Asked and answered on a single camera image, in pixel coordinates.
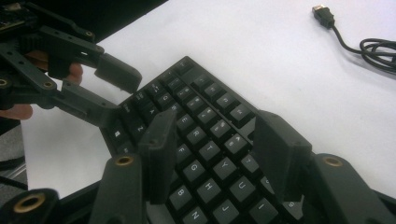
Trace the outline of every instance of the cable plug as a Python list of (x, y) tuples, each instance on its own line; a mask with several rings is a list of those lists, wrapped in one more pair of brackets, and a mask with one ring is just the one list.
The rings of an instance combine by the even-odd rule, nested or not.
[(320, 22), (320, 25), (330, 29), (334, 26), (334, 15), (330, 12), (328, 7), (319, 5), (312, 7), (312, 12), (314, 13), (315, 19)]

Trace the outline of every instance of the usb cable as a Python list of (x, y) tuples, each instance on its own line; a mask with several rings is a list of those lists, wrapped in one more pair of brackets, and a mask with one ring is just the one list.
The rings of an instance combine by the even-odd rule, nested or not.
[(384, 39), (368, 38), (364, 39), (360, 43), (361, 50), (352, 49), (344, 42), (343, 38), (338, 32), (334, 25), (334, 15), (330, 12), (328, 7), (323, 5), (313, 7), (312, 12), (314, 13), (315, 19), (317, 19), (320, 25), (327, 29), (333, 29), (337, 35), (338, 41), (341, 46), (353, 53), (360, 54), (361, 57), (370, 65), (390, 72), (396, 75), (396, 42)]

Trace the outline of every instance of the spacebar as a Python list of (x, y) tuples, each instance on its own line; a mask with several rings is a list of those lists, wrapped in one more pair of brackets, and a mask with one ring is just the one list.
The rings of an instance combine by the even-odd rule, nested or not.
[(146, 203), (146, 209), (148, 212), (148, 223), (150, 224), (175, 223), (165, 204)]

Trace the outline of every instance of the black keyboard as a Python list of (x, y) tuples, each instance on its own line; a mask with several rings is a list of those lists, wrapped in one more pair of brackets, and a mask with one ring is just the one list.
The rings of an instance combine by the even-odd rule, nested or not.
[(177, 165), (151, 223), (300, 223), (301, 203), (277, 203), (253, 146), (257, 109), (189, 57), (120, 104), (102, 132), (112, 155), (132, 152), (154, 117), (177, 113)]

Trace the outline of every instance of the white surface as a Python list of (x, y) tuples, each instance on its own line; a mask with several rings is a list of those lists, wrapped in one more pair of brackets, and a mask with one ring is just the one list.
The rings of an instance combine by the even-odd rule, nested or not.
[[(349, 46), (396, 40), (396, 1), (169, 1), (99, 45), (146, 84), (185, 55), (260, 109), (277, 113), (316, 153), (348, 160), (373, 189), (396, 198), (396, 79), (341, 48), (311, 8), (328, 6)], [(83, 87), (127, 97), (86, 69)], [(63, 197), (101, 178), (99, 130), (58, 109), (22, 123), (29, 186)]]

